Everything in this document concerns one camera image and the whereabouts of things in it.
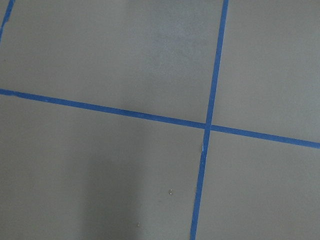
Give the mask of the brown table cover paper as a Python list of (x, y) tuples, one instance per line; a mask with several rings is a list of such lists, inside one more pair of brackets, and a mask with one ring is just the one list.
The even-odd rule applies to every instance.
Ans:
[(3, 0), (3, 240), (317, 240), (317, 0)]

